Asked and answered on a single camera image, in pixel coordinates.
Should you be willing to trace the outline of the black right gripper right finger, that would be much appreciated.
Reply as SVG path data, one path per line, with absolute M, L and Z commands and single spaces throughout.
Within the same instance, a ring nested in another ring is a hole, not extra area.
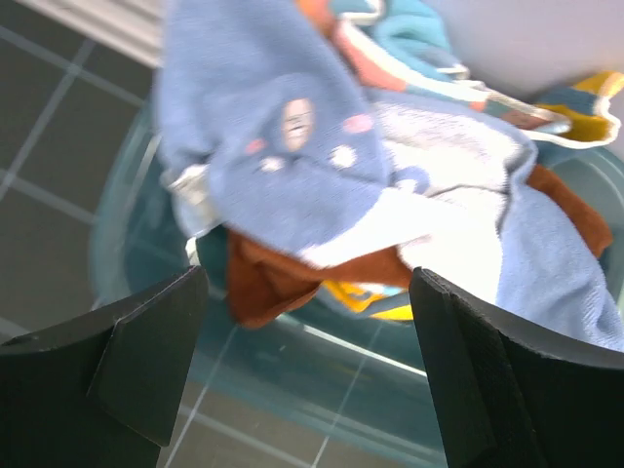
M 416 269 L 409 297 L 451 467 L 619 467 L 623 356 Z

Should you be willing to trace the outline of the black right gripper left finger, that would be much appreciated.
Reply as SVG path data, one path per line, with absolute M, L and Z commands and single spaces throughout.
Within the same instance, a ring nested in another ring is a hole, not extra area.
M 153 467 L 171 439 L 208 305 L 194 266 L 1 346 L 5 467 Z

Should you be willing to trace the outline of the light blue bear towel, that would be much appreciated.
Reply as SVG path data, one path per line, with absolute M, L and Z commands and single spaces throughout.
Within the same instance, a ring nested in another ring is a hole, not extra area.
M 297 2 L 167 9 L 155 107 L 183 233 L 231 229 L 314 269 L 395 248 L 410 272 L 621 350 L 599 258 L 527 184 L 536 140 L 457 101 L 363 85 Z M 325 280 L 317 293 L 384 316 L 379 302 L 398 308 L 406 290 Z

